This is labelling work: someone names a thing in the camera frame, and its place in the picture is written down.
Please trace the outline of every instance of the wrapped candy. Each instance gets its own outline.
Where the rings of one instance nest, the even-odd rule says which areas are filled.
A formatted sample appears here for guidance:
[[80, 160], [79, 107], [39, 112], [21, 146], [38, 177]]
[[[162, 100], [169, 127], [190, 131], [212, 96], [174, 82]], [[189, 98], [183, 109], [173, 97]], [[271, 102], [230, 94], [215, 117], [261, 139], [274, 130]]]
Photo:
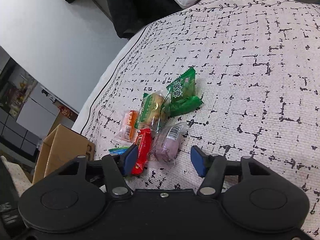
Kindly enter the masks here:
[[167, 90], [159, 90], [150, 95], [144, 94], [137, 119], [139, 128], [150, 127], [158, 132], [167, 121], [169, 103], [170, 94]]
[[116, 138], [119, 138], [124, 141], [131, 142], [135, 136], [134, 124], [139, 115], [138, 111], [129, 110], [124, 112], [124, 116], [121, 122], [121, 127], [119, 133], [116, 135]]
[[143, 172], [143, 168], [147, 162], [148, 154], [151, 150], [152, 136], [150, 128], [143, 128], [139, 131], [136, 138], [136, 145], [138, 145], [138, 159], [136, 165], [132, 168], [131, 173], [139, 175]]
[[167, 86], [171, 94], [169, 112], [171, 117], [187, 114], [203, 104], [196, 96], [196, 71], [192, 67]]
[[158, 133], [151, 154], [159, 162], [175, 164], [175, 157], [180, 146], [181, 131], [185, 125], [186, 123], [178, 123], [171, 127], [165, 127]]

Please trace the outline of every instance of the silver bolt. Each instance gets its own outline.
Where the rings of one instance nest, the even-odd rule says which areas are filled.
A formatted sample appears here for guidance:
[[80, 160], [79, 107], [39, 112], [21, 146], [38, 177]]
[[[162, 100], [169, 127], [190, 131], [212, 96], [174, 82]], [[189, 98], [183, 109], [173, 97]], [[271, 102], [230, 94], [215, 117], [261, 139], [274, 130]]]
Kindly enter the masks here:
[[163, 193], [160, 193], [160, 197], [169, 197], [169, 194], [168, 194], [168, 193], [163, 192]]
[[112, 193], [115, 195], [124, 195], [128, 193], [128, 189], [126, 187], [115, 187], [112, 189]]
[[200, 192], [203, 195], [212, 195], [212, 194], [216, 193], [216, 190], [213, 187], [203, 187], [200, 189]]

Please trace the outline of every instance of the white barcode label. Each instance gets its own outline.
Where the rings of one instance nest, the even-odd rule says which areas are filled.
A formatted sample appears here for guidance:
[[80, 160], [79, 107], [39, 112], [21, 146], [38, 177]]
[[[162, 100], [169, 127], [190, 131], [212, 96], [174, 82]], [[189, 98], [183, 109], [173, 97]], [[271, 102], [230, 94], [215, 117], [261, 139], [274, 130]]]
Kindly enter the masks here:
[[176, 141], [179, 137], [179, 131], [181, 130], [181, 128], [181, 125], [172, 127], [167, 135], [167, 138]]
[[127, 125], [125, 127], [125, 131], [124, 131], [124, 138], [129, 140], [130, 139], [130, 132], [131, 132], [131, 126]]

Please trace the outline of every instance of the black line pattern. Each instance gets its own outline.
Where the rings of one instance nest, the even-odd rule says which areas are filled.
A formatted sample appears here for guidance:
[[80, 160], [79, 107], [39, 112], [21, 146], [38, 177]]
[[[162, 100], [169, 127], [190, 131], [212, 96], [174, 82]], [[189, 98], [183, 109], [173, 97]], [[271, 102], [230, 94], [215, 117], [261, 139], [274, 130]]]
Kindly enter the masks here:
[[[139, 109], [144, 92], [193, 66], [204, 105], [169, 120], [188, 123], [176, 166], [150, 163], [130, 187], [197, 189], [192, 145], [230, 160], [251, 155], [306, 192], [311, 208], [303, 229], [320, 239], [319, 52], [318, 5], [202, 0], [148, 25], [76, 125], [101, 158], [117, 144], [122, 112]], [[224, 188], [234, 183], [227, 178]]]

